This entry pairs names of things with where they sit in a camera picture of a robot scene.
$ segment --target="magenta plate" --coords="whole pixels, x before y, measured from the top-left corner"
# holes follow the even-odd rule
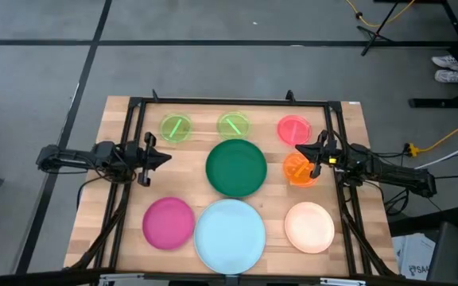
[[[142,219],[142,233],[158,249],[176,249],[182,246],[194,231],[192,209],[181,199],[168,197],[149,206]]]

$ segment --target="yellow cable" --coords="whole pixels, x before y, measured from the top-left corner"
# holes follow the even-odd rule
[[[386,21],[386,23],[391,23],[392,21],[395,21],[396,19],[398,19],[402,13],[404,13],[407,9],[409,9],[411,7],[411,5],[414,4],[416,0],[411,0],[411,2],[406,6],[404,7],[404,9],[402,9],[400,12],[397,13],[397,15],[393,16],[391,19],[389,19],[388,21]],[[349,0],[346,0],[347,4],[349,4],[351,6],[351,8],[353,9],[353,11],[355,11],[356,14],[359,13],[359,11],[356,9],[356,7],[353,5],[353,3],[351,3],[351,1]],[[359,20],[361,20],[363,22],[363,24],[371,27],[371,28],[377,28],[379,27],[381,24],[370,24],[370,23],[367,23],[367,21],[365,21],[365,19],[363,19],[362,16],[359,16],[358,17]]]
[[[430,151],[430,150],[436,148],[436,146],[438,146],[443,141],[445,141],[446,139],[450,138],[453,134],[455,134],[457,132],[458,132],[458,128],[453,130],[450,134],[446,135],[445,137],[441,138],[438,142],[434,143],[434,145],[432,145],[432,146],[430,146],[428,148],[425,148],[425,149],[419,149],[418,147],[414,147],[413,144],[409,144],[409,147],[411,149],[411,153],[413,154],[413,157],[415,157],[418,153],[427,152],[427,151]]]

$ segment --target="orange plate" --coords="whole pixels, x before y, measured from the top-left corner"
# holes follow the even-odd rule
[[[311,187],[317,179],[310,177],[310,172],[314,169],[314,164],[309,163],[309,160],[300,153],[291,153],[282,164],[284,176],[289,183],[298,187]]]
[[[333,241],[332,217],[320,205],[298,203],[285,217],[285,234],[294,247],[305,253],[320,253]]]

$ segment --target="white cable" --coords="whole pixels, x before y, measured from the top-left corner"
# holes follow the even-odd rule
[[[423,164],[423,165],[420,166],[420,167],[416,167],[415,169],[425,168],[425,167],[430,166],[430,165],[432,165],[432,164],[439,163],[439,162],[441,162],[441,161],[443,161],[443,160],[447,160],[447,159],[449,159],[449,158],[451,158],[451,157],[454,157],[454,156],[457,155],[457,154],[458,154],[458,150],[455,151],[454,153],[451,153],[450,155],[447,155],[447,156],[445,156],[445,157],[442,157],[441,159],[437,159],[437,160],[435,160],[435,161],[433,161],[433,162],[430,162],[430,163],[427,163],[427,164]]]

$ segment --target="person's foot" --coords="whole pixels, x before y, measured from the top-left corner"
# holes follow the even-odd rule
[[[436,71],[434,79],[440,83],[458,83],[458,71]]]
[[[438,67],[458,71],[458,61],[453,56],[433,56],[432,60]]]

